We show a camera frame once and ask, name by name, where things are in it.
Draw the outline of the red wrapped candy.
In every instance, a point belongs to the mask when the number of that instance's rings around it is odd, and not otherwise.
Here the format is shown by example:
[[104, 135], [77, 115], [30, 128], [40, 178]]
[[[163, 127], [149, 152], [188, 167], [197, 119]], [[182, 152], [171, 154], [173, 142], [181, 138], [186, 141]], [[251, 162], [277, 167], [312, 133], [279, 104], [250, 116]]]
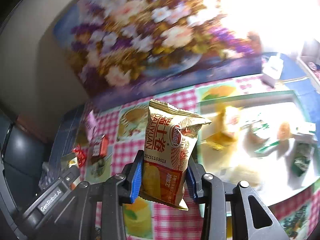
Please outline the red wrapped candy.
[[78, 167], [82, 168], [85, 165], [87, 160], [87, 154], [81, 148], [80, 144], [78, 144], [75, 148], [72, 149], [72, 152], [75, 154], [78, 162]]

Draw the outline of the clear wrapped round bun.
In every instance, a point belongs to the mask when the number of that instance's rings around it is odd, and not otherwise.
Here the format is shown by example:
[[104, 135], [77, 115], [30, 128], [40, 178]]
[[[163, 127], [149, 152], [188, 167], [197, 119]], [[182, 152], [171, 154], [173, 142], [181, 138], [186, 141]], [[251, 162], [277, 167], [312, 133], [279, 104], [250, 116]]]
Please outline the clear wrapped round bun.
[[261, 187], [261, 179], [259, 173], [256, 170], [247, 168], [242, 165], [238, 165], [234, 168], [223, 168], [220, 171], [219, 175], [221, 180], [234, 185], [236, 185], [238, 182], [242, 180], [245, 180], [253, 188], [258, 189]]

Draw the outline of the teal rimmed white tray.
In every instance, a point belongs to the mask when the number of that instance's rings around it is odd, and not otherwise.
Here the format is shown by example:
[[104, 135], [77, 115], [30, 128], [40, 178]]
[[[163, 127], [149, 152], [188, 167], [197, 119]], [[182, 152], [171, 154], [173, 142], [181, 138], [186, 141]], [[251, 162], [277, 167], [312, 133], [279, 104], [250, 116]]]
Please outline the teal rimmed white tray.
[[[234, 142], [221, 150], [208, 144], [221, 131], [219, 119], [225, 107], [239, 111], [240, 130]], [[199, 132], [197, 161], [222, 181], [250, 183], [266, 205], [293, 197], [319, 178], [319, 154], [316, 141], [311, 143], [307, 157], [308, 169], [297, 175], [292, 164], [300, 140], [296, 135], [279, 141], [281, 124], [289, 124], [295, 132], [298, 125], [310, 121], [292, 90], [247, 94], [200, 102], [198, 113], [212, 122]]]

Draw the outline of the white shelf rack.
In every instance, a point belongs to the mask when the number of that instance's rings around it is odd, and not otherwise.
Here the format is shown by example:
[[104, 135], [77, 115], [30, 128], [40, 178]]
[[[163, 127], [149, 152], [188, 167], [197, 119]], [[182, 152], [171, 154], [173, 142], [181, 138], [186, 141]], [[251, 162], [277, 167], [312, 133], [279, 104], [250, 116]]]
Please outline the white shelf rack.
[[319, 41], [311, 38], [304, 42], [297, 56], [297, 63], [319, 92]]

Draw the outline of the pink snack packet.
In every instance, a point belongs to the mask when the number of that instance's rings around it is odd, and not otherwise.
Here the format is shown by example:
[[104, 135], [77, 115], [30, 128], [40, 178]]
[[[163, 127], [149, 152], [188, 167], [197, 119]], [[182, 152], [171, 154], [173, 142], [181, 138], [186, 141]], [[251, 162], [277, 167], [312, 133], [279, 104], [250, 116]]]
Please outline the pink snack packet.
[[94, 134], [95, 134], [95, 129], [98, 125], [93, 110], [91, 110], [88, 113], [88, 115], [86, 116], [85, 121], [84, 121], [84, 125], [85, 125], [87, 140], [88, 140], [88, 142], [91, 142], [91, 140], [93, 139]]

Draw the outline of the tan Daliyuan roll cake pack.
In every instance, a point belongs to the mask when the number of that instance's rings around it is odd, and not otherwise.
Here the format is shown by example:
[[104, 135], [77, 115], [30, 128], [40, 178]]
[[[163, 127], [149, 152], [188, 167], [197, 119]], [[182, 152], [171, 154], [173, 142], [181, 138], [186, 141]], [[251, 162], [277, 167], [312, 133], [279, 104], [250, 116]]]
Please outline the tan Daliyuan roll cake pack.
[[183, 199], [188, 161], [199, 130], [210, 123], [199, 114], [150, 100], [139, 192], [142, 198], [188, 210]]

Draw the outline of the green white biscuit pack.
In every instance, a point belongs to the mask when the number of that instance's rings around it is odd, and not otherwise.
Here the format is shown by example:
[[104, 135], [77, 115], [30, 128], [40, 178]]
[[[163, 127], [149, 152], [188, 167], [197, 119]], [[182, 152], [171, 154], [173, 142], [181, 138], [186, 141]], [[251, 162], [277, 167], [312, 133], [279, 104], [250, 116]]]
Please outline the green white biscuit pack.
[[298, 189], [309, 169], [313, 158], [314, 146], [304, 142], [297, 142], [293, 151], [293, 159], [290, 165], [288, 184], [293, 189]]

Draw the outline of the floral still life painting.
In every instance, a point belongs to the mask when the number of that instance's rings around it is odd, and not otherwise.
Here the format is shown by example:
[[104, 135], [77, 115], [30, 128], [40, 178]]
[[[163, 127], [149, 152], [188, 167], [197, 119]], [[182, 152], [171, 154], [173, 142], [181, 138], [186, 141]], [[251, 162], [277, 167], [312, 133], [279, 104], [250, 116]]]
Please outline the floral still life painting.
[[231, 24], [233, 0], [78, 0], [53, 33], [101, 108], [258, 74], [261, 43]]

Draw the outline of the red brown snack box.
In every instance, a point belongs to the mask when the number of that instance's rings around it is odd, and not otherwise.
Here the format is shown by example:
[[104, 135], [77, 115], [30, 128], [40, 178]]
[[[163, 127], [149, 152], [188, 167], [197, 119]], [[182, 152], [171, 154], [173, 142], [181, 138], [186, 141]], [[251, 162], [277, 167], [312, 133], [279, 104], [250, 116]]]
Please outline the red brown snack box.
[[93, 144], [92, 156], [104, 158], [107, 156], [107, 148], [109, 145], [108, 136], [102, 134], [98, 136]]

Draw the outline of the white power strip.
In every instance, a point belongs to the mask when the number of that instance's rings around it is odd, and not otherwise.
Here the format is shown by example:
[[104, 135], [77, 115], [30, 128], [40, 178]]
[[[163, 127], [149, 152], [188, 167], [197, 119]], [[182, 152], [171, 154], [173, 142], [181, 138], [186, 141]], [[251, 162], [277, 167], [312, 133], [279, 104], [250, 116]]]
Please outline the white power strip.
[[261, 80], [263, 83], [274, 88], [276, 83], [280, 80], [283, 66], [284, 63], [281, 59], [281, 53], [270, 56], [262, 69]]

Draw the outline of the yellow wrapped cake snack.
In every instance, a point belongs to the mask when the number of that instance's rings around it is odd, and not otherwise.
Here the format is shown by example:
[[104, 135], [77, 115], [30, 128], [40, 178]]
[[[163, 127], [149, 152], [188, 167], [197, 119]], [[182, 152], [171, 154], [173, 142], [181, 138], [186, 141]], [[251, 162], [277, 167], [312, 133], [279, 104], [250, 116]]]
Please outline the yellow wrapped cake snack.
[[220, 106], [216, 117], [214, 133], [201, 141], [201, 145], [223, 151], [226, 147], [237, 142], [240, 132], [241, 108]]

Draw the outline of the green cow round cracker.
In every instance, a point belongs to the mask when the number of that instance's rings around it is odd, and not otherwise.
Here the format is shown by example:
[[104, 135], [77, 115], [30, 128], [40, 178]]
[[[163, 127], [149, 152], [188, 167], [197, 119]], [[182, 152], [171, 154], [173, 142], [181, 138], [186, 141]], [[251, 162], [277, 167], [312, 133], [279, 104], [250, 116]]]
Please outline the green cow round cracker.
[[256, 154], [263, 154], [269, 148], [278, 146], [280, 141], [273, 136], [274, 130], [266, 122], [255, 122], [252, 125], [253, 134], [259, 138], [260, 147], [255, 150]]

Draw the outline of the white persimmon snack pack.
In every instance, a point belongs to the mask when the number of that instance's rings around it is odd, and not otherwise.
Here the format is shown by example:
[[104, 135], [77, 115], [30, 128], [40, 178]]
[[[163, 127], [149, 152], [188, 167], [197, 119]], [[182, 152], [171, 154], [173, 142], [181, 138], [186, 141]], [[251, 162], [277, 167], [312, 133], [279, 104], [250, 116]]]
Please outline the white persimmon snack pack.
[[244, 139], [244, 149], [248, 154], [253, 155], [255, 150], [257, 150], [259, 147], [259, 138], [253, 134], [252, 125], [250, 125]]

